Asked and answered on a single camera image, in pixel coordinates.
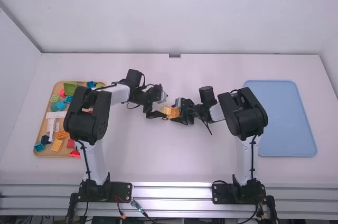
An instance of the table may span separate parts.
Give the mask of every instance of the table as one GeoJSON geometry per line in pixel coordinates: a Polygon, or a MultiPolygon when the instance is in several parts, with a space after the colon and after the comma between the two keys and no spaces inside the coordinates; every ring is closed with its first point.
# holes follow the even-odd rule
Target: table
{"type": "MultiPolygon", "coordinates": [[[[161,83],[175,98],[199,102],[198,88],[215,94],[242,87],[246,80],[292,80],[298,86],[317,144],[313,158],[258,157],[260,179],[275,196],[280,218],[338,219],[336,114],[338,101],[318,55],[276,54],[43,54],[0,162],[0,214],[65,215],[78,190],[79,160],[37,158],[33,143],[46,102],[57,81],[110,83],[129,68],[161,83]]],[[[133,182],[133,197],[154,217],[246,218],[254,206],[215,206],[210,184],[231,181],[235,138],[224,123],[184,126],[148,120],[141,109],[110,110],[104,152],[112,181],[133,182]]],[[[127,216],[139,213],[122,204],[127,216]]],[[[78,204],[77,214],[85,204],[78,204]]],[[[118,216],[116,204],[90,203],[88,215],[118,216]]]]}

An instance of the wooden tray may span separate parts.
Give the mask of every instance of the wooden tray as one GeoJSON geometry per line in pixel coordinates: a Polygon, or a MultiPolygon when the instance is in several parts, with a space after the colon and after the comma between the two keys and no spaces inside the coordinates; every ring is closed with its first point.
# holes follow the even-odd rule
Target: wooden tray
{"type": "MultiPolygon", "coordinates": [[[[51,99],[52,95],[57,95],[57,96],[59,95],[61,89],[63,89],[63,84],[65,82],[70,82],[70,81],[60,81],[60,82],[58,82],[58,83],[56,83],[54,85],[54,88],[53,88],[53,91],[51,93],[51,96],[48,99],[48,104],[47,104],[47,107],[46,107],[46,112],[44,113],[43,120],[42,120],[42,123],[41,123],[41,127],[40,127],[40,130],[39,130],[39,134],[37,135],[35,144],[39,143],[41,141],[41,137],[43,135],[49,135],[49,133],[46,132],[47,131],[47,124],[48,124],[48,119],[46,119],[46,113],[47,112],[51,112],[51,109],[50,109],[50,104],[51,104],[50,99],[51,99]]],[[[85,81],[75,81],[75,82],[79,86],[86,86],[86,84],[87,84],[87,82],[85,82],[85,81]]],[[[100,83],[100,84],[105,85],[103,82],[97,82],[97,81],[95,81],[95,83],[100,83]]],[[[67,108],[64,109],[63,111],[67,111],[68,107],[69,107],[69,104],[67,104],[67,108]]],[[[63,121],[64,121],[64,118],[57,118],[56,120],[57,120],[57,123],[60,123],[59,130],[63,130],[63,121]]],[[[33,152],[38,157],[69,157],[69,158],[71,158],[69,156],[69,153],[72,152],[74,149],[67,148],[68,139],[70,139],[70,137],[66,137],[66,138],[62,139],[62,141],[63,141],[62,148],[58,152],[55,152],[55,151],[51,150],[51,147],[52,147],[53,143],[45,145],[45,150],[43,150],[41,152],[37,152],[33,148],[33,152]]]]}

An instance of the white table surface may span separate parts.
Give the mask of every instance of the white table surface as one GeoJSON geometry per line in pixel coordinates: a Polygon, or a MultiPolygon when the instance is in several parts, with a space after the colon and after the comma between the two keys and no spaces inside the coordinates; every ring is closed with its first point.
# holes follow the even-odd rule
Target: white table surface
{"type": "MultiPolygon", "coordinates": [[[[0,162],[0,183],[78,184],[80,160],[38,158],[33,145],[54,84],[63,80],[124,78],[129,68],[146,83],[161,83],[168,103],[175,98],[199,102],[198,88],[212,85],[215,95],[252,79],[292,80],[298,86],[317,145],[315,157],[258,157],[263,183],[338,184],[338,101],[317,55],[43,54],[0,162]]],[[[142,109],[111,108],[104,140],[107,167],[114,181],[231,181],[236,165],[235,138],[225,122],[184,126],[148,120],[142,109]]]]}

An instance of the blue tray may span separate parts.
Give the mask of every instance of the blue tray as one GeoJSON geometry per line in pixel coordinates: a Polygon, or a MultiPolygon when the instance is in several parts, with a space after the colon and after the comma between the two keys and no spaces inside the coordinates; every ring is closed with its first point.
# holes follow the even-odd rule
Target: blue tray
{"type": "Polygon", "coordinates": [[[317,148],[301,97],[292,81],[249,80],[245,83],[268,114],[260,156],[312,157],[317,148]]]}

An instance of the black mounting bracket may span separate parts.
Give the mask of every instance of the black mounting bracket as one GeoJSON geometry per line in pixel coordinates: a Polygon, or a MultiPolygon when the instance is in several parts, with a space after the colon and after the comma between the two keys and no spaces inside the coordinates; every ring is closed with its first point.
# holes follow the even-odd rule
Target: black mounting bracket
{"type": "Polygon", "coordinates": [[[240,186],[233,177],[233,183],[216,183],[212,185],[212,202],[214,204],[265,204],[267,201],[265,186],[256,179],[240,186]]]}
{"type": "Polygon", "coordinates": [[[129,203],[132,200],[131,183],[111,182],[108,175],[103,185],[95,181],[82,181],[78,193],[78,202],[118,202],[129,203]]]}

